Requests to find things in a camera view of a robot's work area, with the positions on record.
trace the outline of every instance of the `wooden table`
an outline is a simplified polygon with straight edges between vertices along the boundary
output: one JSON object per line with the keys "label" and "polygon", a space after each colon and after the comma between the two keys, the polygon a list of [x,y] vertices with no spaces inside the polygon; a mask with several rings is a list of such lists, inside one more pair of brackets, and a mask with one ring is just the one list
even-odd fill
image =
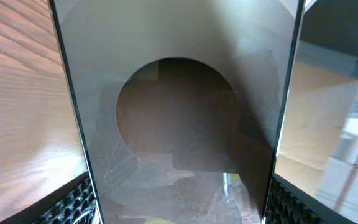
{"label": "wooden table", "polygon": [[0,0],[0,221],[86,171],[46,0]]}

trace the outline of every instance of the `wood grain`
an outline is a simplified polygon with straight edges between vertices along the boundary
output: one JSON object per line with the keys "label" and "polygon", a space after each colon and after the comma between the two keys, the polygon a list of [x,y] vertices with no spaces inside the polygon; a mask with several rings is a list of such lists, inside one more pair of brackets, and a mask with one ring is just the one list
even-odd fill
{"label": "wood grain", "polygon": [[84,171],[47,1],[0,0],[0,221]]}

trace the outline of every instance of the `glass panel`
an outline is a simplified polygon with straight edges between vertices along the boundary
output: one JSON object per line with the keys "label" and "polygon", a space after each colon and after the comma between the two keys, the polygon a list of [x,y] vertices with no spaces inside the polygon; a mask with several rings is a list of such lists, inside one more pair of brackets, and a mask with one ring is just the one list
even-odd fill
{"label": "glass panel", "polygon": [[104,221],[259,223],[301,7],[56,0],[52,8]]}

